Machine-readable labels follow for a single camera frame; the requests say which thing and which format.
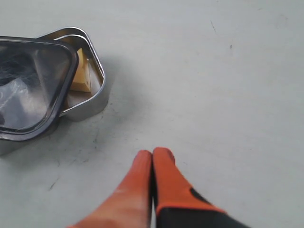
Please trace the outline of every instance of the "cheese block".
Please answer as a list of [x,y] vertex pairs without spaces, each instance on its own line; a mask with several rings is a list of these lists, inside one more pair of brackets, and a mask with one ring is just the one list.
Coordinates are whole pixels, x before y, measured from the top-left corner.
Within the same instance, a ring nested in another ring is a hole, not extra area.
[[89,63],[82,48],[77,51],[79,64],[70,90],[79,92],[91,92]]

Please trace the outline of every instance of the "gray floor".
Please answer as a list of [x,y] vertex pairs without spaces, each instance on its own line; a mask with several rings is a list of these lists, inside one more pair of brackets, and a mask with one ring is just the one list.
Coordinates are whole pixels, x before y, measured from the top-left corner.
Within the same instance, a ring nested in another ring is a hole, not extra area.
[[244,223],[304,227],[304,2],[186,2],[1,3],[1,35],[86,30],[114,83],[103,113],[0,159],[0,227],[77,222],[156,146]]

